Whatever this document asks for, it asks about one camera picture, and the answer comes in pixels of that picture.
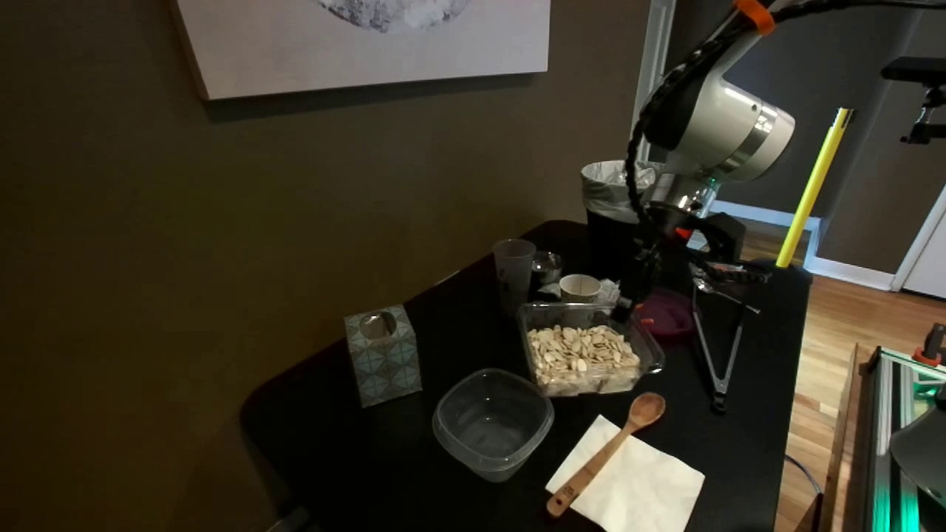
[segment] white food pieces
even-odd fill
[[[641,357],[609,325],[599,329],[533,329],[533,371],[551,396],[618,394],[638,379]]]

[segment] wooden utensil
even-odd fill
[[[659,394],[641,394],[628,409],[624,430],[604,443],[551,501],[547,512],[554,518],[562,518],[572,504],[596,481],[596,476],[609,464],[609,458],[618,453],[618,446],[638,430],[653,427],[665,410],[665,399]]]

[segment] small clear container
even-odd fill
[[[538,449],[554,421],[554,403],[533,382],[480,371],[440,396],[432,433],[476,476],[505,481]]]
[[[531,344],[531,332],[538,329],[599,329],[606,325],[624,338],[631,351],[638,357],[634,362],[575,362],[575,354],[562,351],[557,362],[538,362],[538,351]],[[665,354],[650,332],[634,323],[615,323],[596,306],[585,301],[536,301],[520,309],[520,338],[533,382],[544,396],[584,396],[584,394],[628,394],[638,385],[641,375],[662,372]],[[542,372],[538,363],[557,363],[562,372],[551,379]]]

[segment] black table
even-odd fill
[[[565,269],[588,266],[585,224],[547,223],[528,238],[559,251]],[[727,413],[709,410],[706,368],[690,344],[665,345],[665,372],[638,385],[668,399],[665,421],[641,433],[641,442],[706,473],[690,529],[776,526],[808,291],[811,275],[795,269],[751,286],[749,301],[763,317],[745,323]],[[528,375],[517,329],[498,313],[491,258],[429,286],[406,310],[417,334],[424,394],[362,409],[341,341],[266,382],[242,409],[250,443],[316,524],[327,532],[599,529],[575,512],[547,518],[544,481],[599,413],[621,427],[638,390],[554,399],[554,433],[528,467],[502,484],[482,481],[439,446],[432,410],[480,368]]]

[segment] food container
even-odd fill
[[[536,350],[531,332],[557,334]],[[520,338],[533,382],[547,396],[628,394],[641,375],[662,372],[665,363],[659,344],[646,329],[615,323],[585,301],[523,306]]]
[[[554,403],[533,382],[480,371],[440,396],[432,433],[476,476],[505,481],[547,437],[554,421]]]

